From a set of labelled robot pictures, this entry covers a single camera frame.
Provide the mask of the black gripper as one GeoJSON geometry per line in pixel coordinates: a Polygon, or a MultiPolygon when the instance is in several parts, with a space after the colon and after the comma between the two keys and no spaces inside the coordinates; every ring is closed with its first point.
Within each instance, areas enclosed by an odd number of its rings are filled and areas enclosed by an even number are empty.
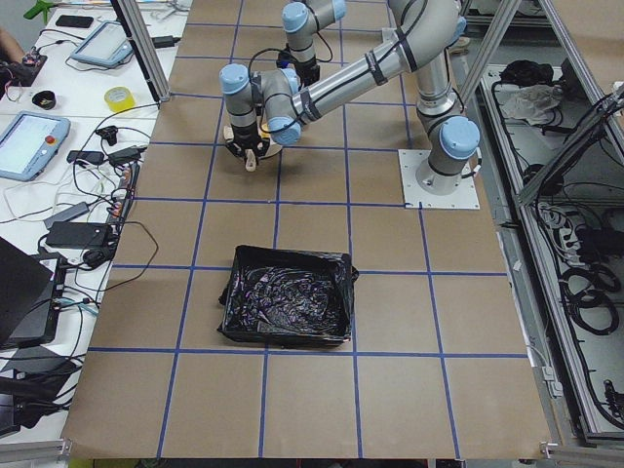
{"type": "Polygon", "coordinates": [[[279,50],[276,65],[285,69],[290,64],[294,66],[296,75],[303,87],[311,86],[320,80],[320,65],[315,56],[309,59],[300,59],[296,58],[290,49],[279,50]]]}
{"type": "Polygon", "coordinates": [[[226,126],[225,145],[232,155],[245,161],[246,169],[255,169],[257,160],[267,154],[270,140],[260,136],[257,124],[226,126]]]}

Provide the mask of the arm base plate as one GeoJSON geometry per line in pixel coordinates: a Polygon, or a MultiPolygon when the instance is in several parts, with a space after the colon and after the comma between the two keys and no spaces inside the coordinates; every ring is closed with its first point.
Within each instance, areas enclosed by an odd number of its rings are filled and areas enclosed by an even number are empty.
{"type": "Polygon", "coordinates": [[[439,175],[429,165],[430,150],[400,149],[399,169],[407,209],[477,211],[480,208],[471,168],[460,175],[439,175]]]}

